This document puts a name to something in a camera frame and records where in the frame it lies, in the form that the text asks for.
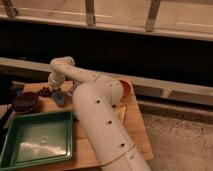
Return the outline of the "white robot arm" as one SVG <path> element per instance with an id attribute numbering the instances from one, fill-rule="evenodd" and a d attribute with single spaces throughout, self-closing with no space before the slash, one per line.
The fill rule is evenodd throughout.
<path id="1" fill-rule="evenodd" d="M 59 88 L 68 77 L 79 82 L 73 90 L 75 117 L 83 127 L 102 171 L 151 171 L 142 153 L 112 109 L 125 96 L 119 79 L 75 66 L 72 57 L 50 62 L 48 84 Z"/>

